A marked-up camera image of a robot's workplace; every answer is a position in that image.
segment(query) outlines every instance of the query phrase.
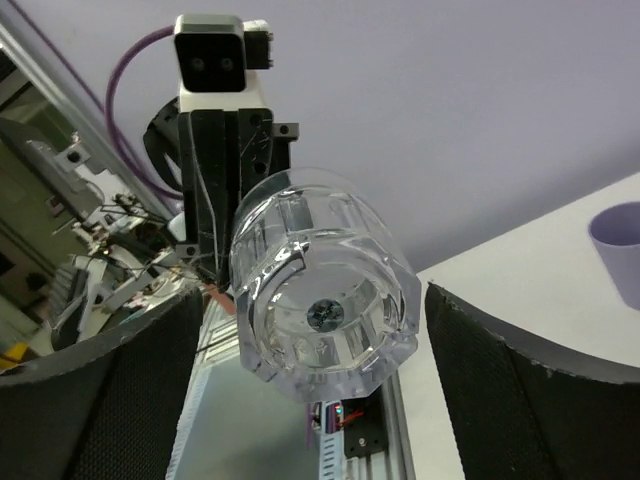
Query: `white wall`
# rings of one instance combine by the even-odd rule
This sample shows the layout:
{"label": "white wall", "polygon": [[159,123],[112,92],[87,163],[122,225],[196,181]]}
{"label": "white wall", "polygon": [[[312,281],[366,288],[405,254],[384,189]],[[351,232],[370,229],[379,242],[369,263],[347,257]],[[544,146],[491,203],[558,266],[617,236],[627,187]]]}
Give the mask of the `white wall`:
{"label": "white wall", "polygon": [[[638,169],[636,1],[20,4],[98,92],[129,45],[180,13],[268,20],[263,78],[277,119],[301,122],[294,164],[352,177],[418,268]],[[170,41],[126,74],[117,118],[138,147],[177,81]]]}

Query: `yellow object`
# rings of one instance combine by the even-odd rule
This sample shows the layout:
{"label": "yellow object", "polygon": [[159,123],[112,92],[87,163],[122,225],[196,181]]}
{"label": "yellow object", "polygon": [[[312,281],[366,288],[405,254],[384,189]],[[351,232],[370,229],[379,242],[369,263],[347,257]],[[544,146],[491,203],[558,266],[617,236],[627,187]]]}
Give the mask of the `yellow object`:
{"label": "yellow object", "polygon": [[27,348],[29,347],[26,343],[16,343],[6,352],[2,352],[2,357],[0,357],[0,369],[11,368],[19,365],[22,361],[22,357],[27,351]]}

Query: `black bracket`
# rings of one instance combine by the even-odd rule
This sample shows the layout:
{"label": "black bracket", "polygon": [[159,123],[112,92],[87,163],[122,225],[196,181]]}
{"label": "black bracket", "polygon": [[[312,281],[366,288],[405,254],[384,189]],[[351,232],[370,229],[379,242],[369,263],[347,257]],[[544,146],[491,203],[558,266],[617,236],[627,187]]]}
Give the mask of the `black bracket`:
{"label": "black bracket", "polygon": [[266,108],[194,110],[178,116],[186,241],[202,279],[229,285],[233,219],[240,201],[262,180],[291,166],[297,124],[276,124]]}

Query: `glass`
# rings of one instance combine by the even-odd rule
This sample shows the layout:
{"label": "glass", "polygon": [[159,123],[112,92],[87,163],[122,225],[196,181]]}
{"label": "glass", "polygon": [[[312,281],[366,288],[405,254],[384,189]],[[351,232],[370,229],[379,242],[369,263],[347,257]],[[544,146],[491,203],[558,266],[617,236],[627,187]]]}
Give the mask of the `glass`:
{"label": "glass", "polygon": [[344,178],[271,176],[242,201],[231,248],[243,365],[288,397],[364,397],[417,348],[421,284]]}

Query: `black camera face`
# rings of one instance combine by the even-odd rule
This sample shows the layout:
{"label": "black camera face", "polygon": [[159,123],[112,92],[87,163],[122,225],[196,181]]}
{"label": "black camera face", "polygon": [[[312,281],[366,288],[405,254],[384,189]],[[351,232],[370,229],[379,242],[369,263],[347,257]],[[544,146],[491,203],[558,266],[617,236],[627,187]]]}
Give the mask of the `black camera face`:
{"label": "black camera face", "polygon": [[234,34],[175,36],[184,87],[194,93],[241,92],[247,86],[243,40]]}

